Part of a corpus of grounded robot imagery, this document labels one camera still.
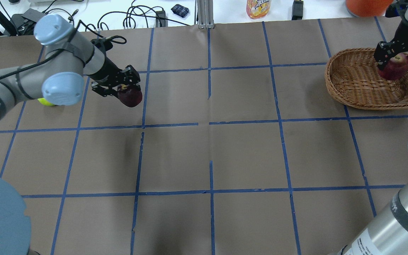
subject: plaid cloth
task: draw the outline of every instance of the plaid cloth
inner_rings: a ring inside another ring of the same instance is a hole
[[[174,14],[179,15],[182,18],[185,17],[190,12],[190,10],[188,10],[187,7],[183,7],[179,4],[174,5],[174,7],[171,8],[171,10],[173,11]]]

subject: power adapter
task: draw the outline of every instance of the power adapter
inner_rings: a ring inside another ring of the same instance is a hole
[[[292,4],[292,20],[296,21],[303,18],[303,0],[294,0]]]
[[[168,21],[166,19],[166,12],[164,10],[155,11],[155,27],[167,27]]]

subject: white label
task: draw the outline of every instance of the white label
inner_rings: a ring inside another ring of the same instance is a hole
[[[344,255],[382,255],[369,237],[368,229],[365,229],[347,249]]]

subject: orange object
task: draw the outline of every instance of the orange object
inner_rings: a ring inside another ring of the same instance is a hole
[[[346,0],[347,10],[358,17],[382,16],[392,0]]]
[[[246,14],[252,19],[259,19],[267,15],[271,0],[247,0]]]

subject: green ball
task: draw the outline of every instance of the green ball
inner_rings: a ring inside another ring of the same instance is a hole
[[[41,104],[43,104],[44,106],[54,106],[55,104],[54,103],[50,103],[50,102],[48,102],[45,98],[39,98],[38,99],[39,100],[39,102],[41,103]]]

